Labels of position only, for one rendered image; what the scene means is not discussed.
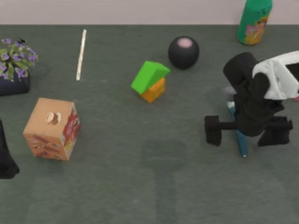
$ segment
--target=wall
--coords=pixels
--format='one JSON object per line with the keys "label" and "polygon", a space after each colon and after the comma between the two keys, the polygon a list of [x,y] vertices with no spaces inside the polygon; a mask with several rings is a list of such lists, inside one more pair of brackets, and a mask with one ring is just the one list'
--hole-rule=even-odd
{"label": "wall", "polygon": [[[1,24],[237,24],[245,0],[0,0]],[[299,0],[274,0],[269,24],[299,24]]]}

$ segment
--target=white fur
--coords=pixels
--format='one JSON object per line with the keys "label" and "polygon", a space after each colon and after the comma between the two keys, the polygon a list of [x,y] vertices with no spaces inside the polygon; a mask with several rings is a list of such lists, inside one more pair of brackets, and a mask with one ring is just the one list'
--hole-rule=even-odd
{"label": "white fur", "polygon": [[299,97],[299,82],[287,69],[286,65],[299,62],[299,51],[294,51],[270,58],[255,65],[253,77],[264,73],[269,81],[270,88],[264,96],[265,99],[285,100]]}

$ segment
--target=green cylinder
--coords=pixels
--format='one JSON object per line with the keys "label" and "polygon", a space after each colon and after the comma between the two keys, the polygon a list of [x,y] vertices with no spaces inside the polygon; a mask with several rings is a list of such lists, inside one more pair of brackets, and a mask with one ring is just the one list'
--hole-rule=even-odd
{"label": "green cylinder", "polygon": [[258,44],[273,7],[272,0],[247,0],[237,32],[237,39],[245,45]]}

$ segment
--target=white stick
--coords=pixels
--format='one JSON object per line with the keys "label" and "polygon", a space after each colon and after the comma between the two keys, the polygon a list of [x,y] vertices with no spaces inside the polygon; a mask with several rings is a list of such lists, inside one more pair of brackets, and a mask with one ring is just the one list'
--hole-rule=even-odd
{"label": "white stick", "polygon": [[83,62],[85,40],[86,40],[86,29],[83,30],[83,34],[82,34],[81,49],[80,49],[78,68],[77,68],[77,76],[76,76],[77,81],[80,80],[80,78],[81,78],[81,68],[82,68],[82,62]]}

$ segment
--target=blue stick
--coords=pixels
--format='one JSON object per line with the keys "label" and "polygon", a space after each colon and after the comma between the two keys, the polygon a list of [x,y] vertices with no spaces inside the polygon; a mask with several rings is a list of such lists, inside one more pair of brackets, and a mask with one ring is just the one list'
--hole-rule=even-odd
{"label": "blue stick", "polygon": [[[229,107],[229,113],[232,116],[233,119],[235,119],[235,107]],[[248,155],[248,150],[247,150],[247,139],[246,136],[244,134],[242,134],[241,132],[239,132],[238,130],[236,131],[236,135],[237,135],[237,141],[238,141],[238,145],[239,145],[239,150],[240,150],[240,154],[242,157],[247,157]]]}

